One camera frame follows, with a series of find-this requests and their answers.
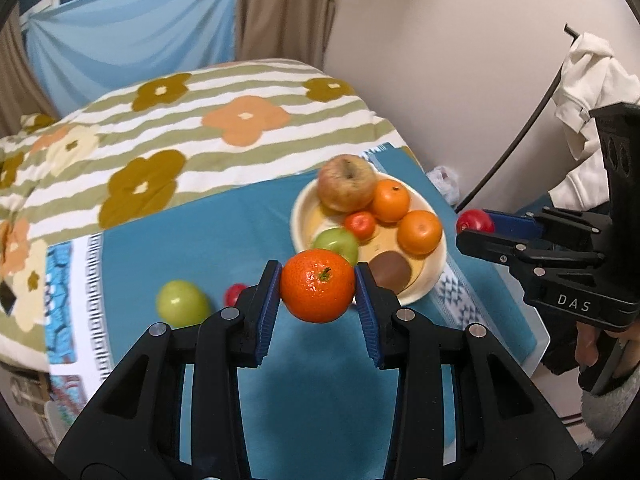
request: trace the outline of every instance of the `blue curtain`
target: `blue curtain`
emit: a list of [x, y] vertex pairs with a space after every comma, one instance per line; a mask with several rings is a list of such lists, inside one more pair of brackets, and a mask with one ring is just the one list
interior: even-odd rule
[[62, 116], [139, 81], [234, 58], [236, 0], [74, 0], [34, 15], [27, 52]]

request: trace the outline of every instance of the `person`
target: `person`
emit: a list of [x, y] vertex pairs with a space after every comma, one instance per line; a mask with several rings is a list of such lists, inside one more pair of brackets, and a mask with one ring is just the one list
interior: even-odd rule
[[[583, 323], [577, 325], [575, 360], [580, 365], [593, 366], [598, 361], [596, 342], [600, 331]], [[616, 429], [640, 389], [640, 320], [626, 332], [607, 334], [628, 343], [605, 393], [600, 396], [582, 393], [582, 418], [595, 437], [584, 446], [584, 451], [591, 454], [596, 453]]]

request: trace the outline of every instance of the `floral blanket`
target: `floral blanket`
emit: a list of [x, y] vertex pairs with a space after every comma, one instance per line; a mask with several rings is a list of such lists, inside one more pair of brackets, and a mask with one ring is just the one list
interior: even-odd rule
[[344, 81], [292, 60], [232, 62], [111, 92], [0, 140], [0, 359], [48, 370], [48, 247], [384, 142]]

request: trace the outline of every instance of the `bowl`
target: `bowl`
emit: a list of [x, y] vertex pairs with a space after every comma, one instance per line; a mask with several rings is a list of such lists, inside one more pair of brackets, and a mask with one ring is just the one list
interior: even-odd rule
[[[410, 210], [426, 210], [435, 213], [433, 207], [411, 186], [388, 174], [376, 171], [378, 180], [389, 178], [406, 187], [411, 196]], [[316, 236], [326, 229], [342, 225], [346, 215], [325, 208], [318, 198], [318, 180], [305, 186], [293, 205], [290, 218], [290, 232], [293, 247], [301, 253], [311, 247]], [[396, 242], [396, 227], [378, 225], [374, 237], [360, 245], [359, 261], [370, 262], [374, 256], [384, 251], [402, 253], [412, 267], [410, 284], [398, 294], [402, 306], [414, 303], [425, 296], [438, 282], [447, 260], [447, 241], [444, 236], [433, 253], [428, 256], [411, 256], [401, 251]]]

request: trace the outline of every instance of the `tangerine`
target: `tangerine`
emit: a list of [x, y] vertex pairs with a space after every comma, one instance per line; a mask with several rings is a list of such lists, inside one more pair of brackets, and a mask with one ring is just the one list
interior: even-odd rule
[[431, 211], [411, 211], [398, 224], [398, 245], [416, 256], [433, 253], [441, 238], [442, 224]]
[[397, 180], [379, 180], [373, 193], [371, 212], [381, 222], [395, 223], [407, 214], [411, 196]]
[[280, 277], [280, 297], [298, 319], [329, 323], [344, 314], [355, 293], [353, 267], [340, 254], [309, 249], [292, 257]]

